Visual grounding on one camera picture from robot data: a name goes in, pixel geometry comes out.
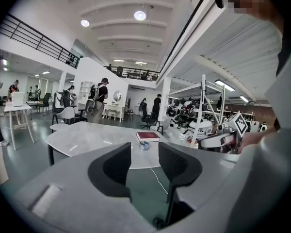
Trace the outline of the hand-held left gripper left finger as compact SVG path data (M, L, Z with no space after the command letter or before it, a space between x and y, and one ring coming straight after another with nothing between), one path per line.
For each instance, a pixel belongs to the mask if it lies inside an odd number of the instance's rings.
M126 187L130 165L131 143L127 142L95 159L88 167L88 178L105 196L130 199L130 189Z

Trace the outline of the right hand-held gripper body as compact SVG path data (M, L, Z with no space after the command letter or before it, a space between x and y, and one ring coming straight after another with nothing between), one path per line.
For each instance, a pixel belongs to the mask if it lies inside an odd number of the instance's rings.
M208 151L237 154L247 128L242 114L234 114L218 126L216 134L202 139L200 147Z

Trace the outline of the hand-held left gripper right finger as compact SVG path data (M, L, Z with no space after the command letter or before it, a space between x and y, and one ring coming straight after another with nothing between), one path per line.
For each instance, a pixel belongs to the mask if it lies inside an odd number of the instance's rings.
M159 163L173 187L189 186L202 173L202 164L195 157L167 143L158 144Z

